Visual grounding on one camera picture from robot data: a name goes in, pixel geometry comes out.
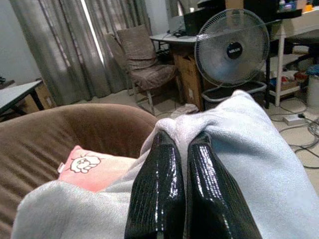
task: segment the white wall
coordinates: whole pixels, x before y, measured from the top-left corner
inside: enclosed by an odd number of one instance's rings
[[[0,75],[17,85],[41,77],[9,0],[0,0]]]
[[[165,0],[146,0],[153,35],[169,30]]]

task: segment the fan grille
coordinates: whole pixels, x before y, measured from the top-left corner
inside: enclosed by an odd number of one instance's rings
[[[269,35],[253,12],[228,9],[213,16],[197,35],[195,58],[209,82],[234,87],[252,80],[265,64]]]

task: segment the white table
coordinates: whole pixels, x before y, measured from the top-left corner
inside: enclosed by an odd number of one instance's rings
[[[4,88],[0,90],[0,115],[9,109],[13,109],[20,115],[25,115],[20,109],[15,107],[15,104],[23,100],[27,95],[31,95],[39,110],[44,110],[44,107],[35,91],[35,88],[42,84],[42,81],[35,81],[20,86]]]
[[[270,91],[270,94],[275,96],[276,106],[279,106],[280,104],[280,96],[298,91],[300,89],[300,87],[297,86],[285,91],[281,91],[285,38],[317,29],[319,29],[319,6],[316,6],[313,11],[303,13],[303,15],[300,17],[284,19],[272,24],[271,40],[279,40],[276,92]],[[171,34],[163,33],[150,36],[150,38],[153,41],[175,44],[196,43],[196,36],[176,37]]]
[[[298,91],[300,89],[300,87],[297,86],[285,91],[281,91],[285,38],[318,29],[319,6],[316,6],[313,11],[303,13],[303,15],[300,17],[284,19],[280,23],[276,23],[272,26],[271,39],[279,40],[276,92],[270,91],[270,94],[275,96],[276,106],[279,106],[281,96]]]

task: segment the floor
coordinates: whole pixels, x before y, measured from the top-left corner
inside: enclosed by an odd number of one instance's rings
[[[154,98],[154,104],[155,104],[155,115],[158,119],[169,117],[170,114],[180,106],[179,103],[177,103],[177,99],[174,99],[174,95],[176,92],[174,91],[166,91],[164,95],[158,96]],[[91,101],[81,101],[79,104],[84,103],[100,103],[100,104],[122,104],[122,105],[129,105],[133,107],[137,107],[137,104],[134,101],[134,96],[129,96],[127,91],[121,91],[116,94],[111,94],[109,96],[106,96],[104,98],[93,98]],[[149,109],[149,106],[147,103],[143,104],[143,106],[146,109]],[[305,109],[305,106],[297,101],[297,100],[291,100],[286,101],[282,103],[282,107],[289,109],[293,112],[300,112]],[[268,115],[272,114],[283,114],[287,113],[282,108],[275,107],[273,104],[270,105],[270,108],[266,110]],[[319,117],[319,110],[318,109],[310,109],[308,108],[305,112],[306,117],[315,120]],[[278,116],[272,116],[274,120],[279,120]],[[284,128],[287,128],[288,126],[284,122],[273,122],[274,126],[278,130],[282,130]],[[283,138],[287,141],[289,144],[307,144],[313,140],[312,134],[310,134],[306,127],[298,128],[289,130],[282,133]],[[319,145],[317,145],[315,148],[312,149],[314,153],[319,154]],[[308,166],[319,166],[319,159],[313,156],[312,154],[302,151],[298,153],[298,158],[301,160],[301,162],[304,165]],[[319,169],[305,169],[311,183],[313,184],[316,192],[319,194]]]

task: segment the pillow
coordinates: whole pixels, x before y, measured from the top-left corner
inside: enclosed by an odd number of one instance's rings
[[[134,158],[96,153],[75,146],[65,165],[59,167],[58,180],[98,192],[122,177],[135,162]]]

